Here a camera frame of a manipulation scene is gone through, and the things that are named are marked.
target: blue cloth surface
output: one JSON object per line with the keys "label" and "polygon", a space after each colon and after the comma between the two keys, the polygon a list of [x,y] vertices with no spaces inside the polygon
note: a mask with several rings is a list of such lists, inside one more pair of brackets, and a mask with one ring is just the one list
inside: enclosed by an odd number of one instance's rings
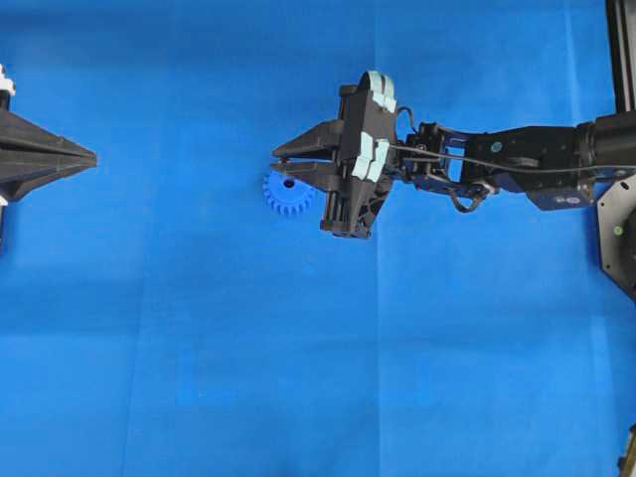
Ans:
{"label": "blue cloth surface", "polygon": [[613,112],[602,1],[3,6],[13,110],[100,160],[7,214],[3,475],[612,475],[636,313],[593,210],[397,185],[356,241],[260,191],[369,69],[457,129]]}

